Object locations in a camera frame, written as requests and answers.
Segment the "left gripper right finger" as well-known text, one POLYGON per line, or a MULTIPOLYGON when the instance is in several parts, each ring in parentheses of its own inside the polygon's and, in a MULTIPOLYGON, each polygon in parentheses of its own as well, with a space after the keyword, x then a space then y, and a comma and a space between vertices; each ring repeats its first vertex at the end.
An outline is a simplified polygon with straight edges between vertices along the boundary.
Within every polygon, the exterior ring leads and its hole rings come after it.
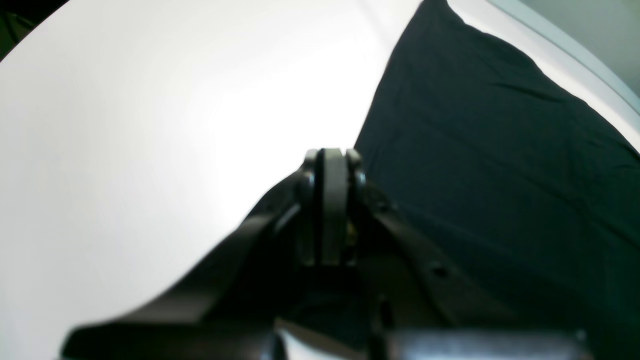
POLYGON ((365 285, 368 360, 589 360, 574 333, 532 330, 470 281, 367 182, 356 150, 322 151, 322 263, 365 285))

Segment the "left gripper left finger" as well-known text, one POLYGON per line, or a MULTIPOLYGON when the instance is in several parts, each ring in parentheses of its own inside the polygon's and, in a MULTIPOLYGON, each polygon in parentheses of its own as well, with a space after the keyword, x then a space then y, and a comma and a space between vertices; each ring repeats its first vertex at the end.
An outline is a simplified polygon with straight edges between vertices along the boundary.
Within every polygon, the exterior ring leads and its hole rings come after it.
POLYGON ((323 264, 323 151, 272 187, 169 289, 69 333, 63 360, 283 360, 275 319, 298 271, 323 264))

